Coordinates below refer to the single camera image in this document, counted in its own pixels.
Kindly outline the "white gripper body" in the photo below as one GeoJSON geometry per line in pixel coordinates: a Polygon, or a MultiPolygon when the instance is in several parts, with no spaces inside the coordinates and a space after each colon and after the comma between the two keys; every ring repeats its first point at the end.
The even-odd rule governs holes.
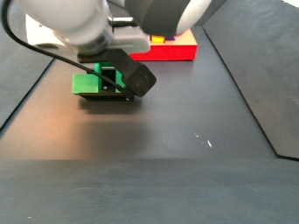
{"type": "Polygon", "coordinates": [[[26,16],[27,42],[31,46],[60,56],[82,54],[95,56],[106,49],[120,49],[127,54],[147,53],[151,49],[148,35],[136,26],[114,28],[110,26],[98,39],[84,44],[74,44],[68,39],[60,38],[55,31],[26,16]]]}

